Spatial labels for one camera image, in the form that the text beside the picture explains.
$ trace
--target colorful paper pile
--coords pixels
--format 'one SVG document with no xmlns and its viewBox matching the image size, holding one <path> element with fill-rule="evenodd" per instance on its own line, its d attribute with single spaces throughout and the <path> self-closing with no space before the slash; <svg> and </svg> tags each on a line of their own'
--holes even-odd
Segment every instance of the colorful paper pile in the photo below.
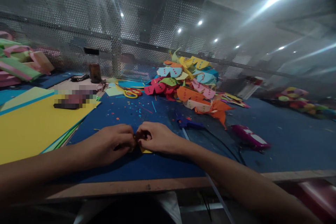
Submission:
<svg viewBox="0 0 336 224">
<path fill-rule="evenodd" d="M 180 100 L 184 106 L 198 114 L 209 114 L 225 127 L 225 111 L 232 110 L 220 100 L 214 100 L 218 72 L 210 62 L 192 56 L 190 59 L 171 55 L 165 67 L 157 70 L 157 76 L 145 87 L 147 95 L 164 95 L 168 100 Z"/>
</svg>

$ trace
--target hand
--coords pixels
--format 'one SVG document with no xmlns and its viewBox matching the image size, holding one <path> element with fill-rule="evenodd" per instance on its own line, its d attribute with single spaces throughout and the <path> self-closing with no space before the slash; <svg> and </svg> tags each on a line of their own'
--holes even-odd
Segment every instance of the hand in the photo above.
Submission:
<svg viewBox="0 0 336 224">
<path fill-rule="evenodd" d="M 143 122 L 135 134 L 135 139 L 147 150 L 179 155 L 183 154 L 183 149 L 190 143 L 158 122 Z"/>
<path fill-rule="evenodd" d="M 135 147 L 132 127 L 118 124 L 102 128 L 96 134 L 73 145 L 80 169 L 106 166 Z"/>
</svg>

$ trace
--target scissors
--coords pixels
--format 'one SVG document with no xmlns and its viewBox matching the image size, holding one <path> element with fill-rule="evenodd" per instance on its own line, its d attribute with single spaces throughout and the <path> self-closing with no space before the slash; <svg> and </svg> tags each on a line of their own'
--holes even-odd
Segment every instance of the scissors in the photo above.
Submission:
<svg viewBox="0 0 336 224">
<path fill-rule="evenodd" d="M 134 89 L 134 88 L 128 88 L 128 87 L 122 87 L 116 84 L 118 87 L 124 90 L 124 96 L 131 99 L 136 99 L 138 96 L 142 96 L 142 92 L 140 89 Z"/>
</svg>

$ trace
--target glue gun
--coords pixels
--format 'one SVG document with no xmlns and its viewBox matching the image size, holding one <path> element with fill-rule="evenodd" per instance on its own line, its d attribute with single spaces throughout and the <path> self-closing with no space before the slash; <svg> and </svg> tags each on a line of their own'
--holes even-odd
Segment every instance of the glue gun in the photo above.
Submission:
<svg viewBox="0 0 336 224">
<path fill-rule="evenodd" d="M 186 128 L 186 127 L 190 127 L 190 128 L 194 128 L 194 129 L 204 129 L 204 125 L 202 123 L 197 123 L 197 122 L 193 122 L 185 117 L 183 117 L 180 113 L 178 113 L 175 110 L 175 114 L 176 114 L 176 120 L 180 126 L 180 129 L 182 128 Z"/>
</svg>

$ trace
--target wooden table edge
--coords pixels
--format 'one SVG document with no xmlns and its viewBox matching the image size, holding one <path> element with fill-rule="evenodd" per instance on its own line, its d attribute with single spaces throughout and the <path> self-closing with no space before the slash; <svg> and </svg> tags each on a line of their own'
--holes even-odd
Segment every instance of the wooden table edge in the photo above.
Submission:
<svg viewBox="0 0 336 224">
<path fill-rule="evenodd" d="M 262 173 L 274 183 L 300 181 L 336 176 L 336 170 L 306 170 Z M 76 198 L 115 196 L 131 193 L 148 193 L 210 187 L 206 177 L 168 178 L 157 180 L 115 181 L 80 184 L 49 184 L 21 195 L 21 204 L 37 204 Z"/>
</svg>

